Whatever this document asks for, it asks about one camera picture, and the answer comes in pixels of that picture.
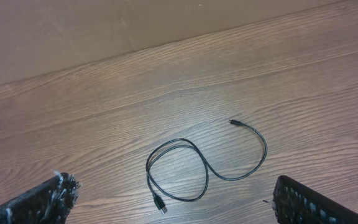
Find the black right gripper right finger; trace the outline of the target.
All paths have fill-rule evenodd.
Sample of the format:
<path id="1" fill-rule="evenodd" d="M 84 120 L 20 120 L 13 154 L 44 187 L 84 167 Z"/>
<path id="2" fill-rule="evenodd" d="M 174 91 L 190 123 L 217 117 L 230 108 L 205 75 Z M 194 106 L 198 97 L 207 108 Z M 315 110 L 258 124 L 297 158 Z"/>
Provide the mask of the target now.
<path id="1" fill-rule="evenodd" d="M 275 184 L 273 210 L 279 224 L 358 224 L 358 213 L 285 175 Z"/>

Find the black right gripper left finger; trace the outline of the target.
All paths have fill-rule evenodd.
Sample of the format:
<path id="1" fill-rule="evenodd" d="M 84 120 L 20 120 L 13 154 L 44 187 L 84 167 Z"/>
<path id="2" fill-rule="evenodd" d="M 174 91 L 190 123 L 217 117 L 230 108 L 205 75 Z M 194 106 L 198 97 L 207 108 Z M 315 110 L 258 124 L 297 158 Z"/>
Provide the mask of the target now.
<path id="1" fill-rule="evenodd" d="M 71 174 L 55 176 L 0 205 L 0 223 L 65 224 L 81 184 Z"/>

